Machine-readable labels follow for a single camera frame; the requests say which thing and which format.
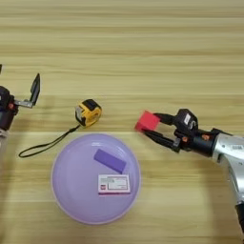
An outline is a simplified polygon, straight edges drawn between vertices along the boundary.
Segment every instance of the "robotic arm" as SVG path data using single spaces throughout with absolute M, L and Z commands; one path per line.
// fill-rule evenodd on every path
M 206 132 L 198 129 L 196 116 L 189 110 L 179 110 L 176 116 L 155 113 L 161 123 L 175 125 L 175 140 L 163 134 L 144 129 L 154 142 L 179 153 L 180 150 L 193 151 L 211 157 L 227 170 L 235 196 L 235 208 L 244 233 L 244 138 L 231 135 L 218 129 Z
M 30 92 L 30 100 L 18 101 L 10 94 L 8 89 L 0 86 L 0 156 L 4 153 L 8 138 L 8 130 L 10 129 L 13 117 L 18 114 L 19 107 L 31 109 L 37 102 L 40 93 L 39 73 L 33 81 Z

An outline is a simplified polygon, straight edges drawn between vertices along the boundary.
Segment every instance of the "purple eraser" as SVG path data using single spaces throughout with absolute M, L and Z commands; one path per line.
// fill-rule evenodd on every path
M 126 167 L 126 162 L 118 159 L 107 152 L 104 152 L 100 149 L 95 153 L 94 159 L 101 164 L 111 168 L 112 170 L 122 173 Z

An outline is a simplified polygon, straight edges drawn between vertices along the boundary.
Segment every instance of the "purple plate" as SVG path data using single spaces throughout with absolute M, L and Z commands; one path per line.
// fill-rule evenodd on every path
M 118 174 L 93 159 L 101 149 L 127 162 L 131 193 L 99 195 L 98 175 Z M 71 218 L 86 224 L 105 224 L 118 219 L 131 207 L 140 188 L 140 169 L 132 151 L 120 140 L 94 133 L 73 140 L 58 155 L 52 168 L 52 189 L 60 208 Z

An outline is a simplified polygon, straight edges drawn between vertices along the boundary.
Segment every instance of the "orange component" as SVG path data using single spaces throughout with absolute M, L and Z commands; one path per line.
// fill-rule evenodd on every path
M 184 142 L 188 142 L 188 137 L 184 136 L 184 137 L 182 138 L 182 141 L 184 141 Z
M 203 138 L 205 141 L 209 141 L 209 140 L 210 140 L 210 137 L 209 137 L 207 134 L 203 134 L 203 135 L 202 135 L 202 138 Z

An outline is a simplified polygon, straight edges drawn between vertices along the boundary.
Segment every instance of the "tape measure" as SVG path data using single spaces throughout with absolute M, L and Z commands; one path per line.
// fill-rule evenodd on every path
M 83 127 L 93 125 L 102 115 L 102 108 L 94 100 L 88 99 L 75 108 L 75 117 Z
M 75 118 L 79 122 L 79 125 L 69 129 L 67 132 L 63 133 L 62 135 L 60 135 L 58 138 L 56 138 L 50 143 L 33 146 L 31 148 L 23 150 L 22 152 L 19 153 L 19 157 L 30 157 L 42 153 L 44 151 L 47 151 L 48 149 L 54 147 L 56 144 L 62 141 L 68 134 L 77 131 L 81 126 L 87 128 L 93 125 L 95 122 L 99 120 L 101 115 L 102 115 L 101 106 L 99 106 L 92 99 L 85 100 L 75 108 Z

